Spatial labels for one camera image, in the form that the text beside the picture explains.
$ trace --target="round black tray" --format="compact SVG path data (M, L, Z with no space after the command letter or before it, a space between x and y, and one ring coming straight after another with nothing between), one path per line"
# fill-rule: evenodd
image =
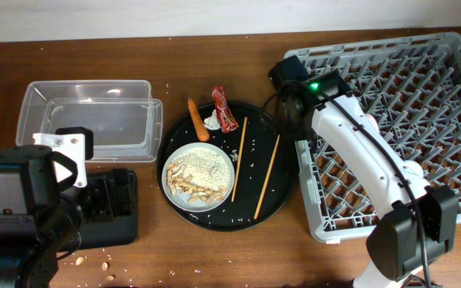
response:
M298 177L295 144L280 138L275 163L271 170L270 181L263 199L263 206L257 220L254 220L255 208L263 188L264 178L270 164L271 154L280 130L272 117L258 107L242 102L228 102L232 114L240 125L237 130L224 134L221 130L210 131L210 144L213 144L228 155L232 150L239 151L243 120L248 117L247 134L243 143L243 156L239 171L238 188L235 201L231 196L220 206L202 213L191 213L178 208L168 200L162 188L161 174L168 157L179 147L198 142L189 114L181 117L166 133L158 152L157 178L163 196L174 210L187 221L209 230L236 231L255 226L273 215L291 193ZM211 115L214 104L206 104L198 108L202 119Z

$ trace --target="orange carrot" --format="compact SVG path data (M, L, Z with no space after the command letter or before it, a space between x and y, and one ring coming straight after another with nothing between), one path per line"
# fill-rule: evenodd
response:
M193 126L195 126L195 132L197 132L198 140L206 142L209 140L209 132L207 132L204 122L198 113L197 106L191 98L188 98L188 110L190 110L191 121L193 121Z

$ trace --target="gray plastic crate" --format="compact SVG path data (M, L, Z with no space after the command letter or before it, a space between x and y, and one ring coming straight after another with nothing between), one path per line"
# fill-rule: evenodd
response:
M461 223L461 36L431 34L288 51L312 76L339 70L380 134L432 185L459 197ZM367 236L378 220L338 154L318 138L296 150L312 236L326 243Z

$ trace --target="wooden table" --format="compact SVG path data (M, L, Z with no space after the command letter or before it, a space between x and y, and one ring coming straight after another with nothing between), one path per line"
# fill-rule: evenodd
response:
M186 112L188 96L209 102L215 84L223 84L232 99L262 105L274 92L267 72L287 50L449 30L461 33L461 28L449 28L0 43L0 150L15 145L22 97L32 81L146 79L163 102L168 129ZM79 251L59 263L52 287L106 285L108 274L116 275L115 286L296 286L351 280L368 261L365 238L326 245L309 235L298 185L287 205L262 225L216 233L189 224L168 206L158 190L154 164L90 170L116 166L138 174L138 241L105 251ZM71 265L79 255L86 255L86 261ZM110 269L103 272L107 255L112 257ZM455 249L431 265L431 272L446 287L461 286L461 225Z

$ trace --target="chopstick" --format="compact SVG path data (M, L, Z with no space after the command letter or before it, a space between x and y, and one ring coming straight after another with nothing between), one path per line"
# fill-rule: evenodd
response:
M259 197L259 203L257 203L257 208L255 209L254 220L257 220L259 216L259 211L261 210L261 205L263 204L264 193L268 187L268 180L270 180L271 167L273 167L273 161L275 160L275 155L277 154L277 147L279 146L280 134L277 136L277 142L275 143L275 148L273 149L273 154L271 155L270 166L268 166L268 172L266 173L266 179L264 179L263 190L261 191L261 197Z
M231 202L234 201L234 196L236 195L236 187L238 186L239 167L241 166L241 155L243 152L243 143L245 141L245 132L247 132L247 120L248 118L245 117L243 132L241 133L241 144L239 144L238 168L236 169L236 179L234 180L234 189L232 190L232 199L230 200Z

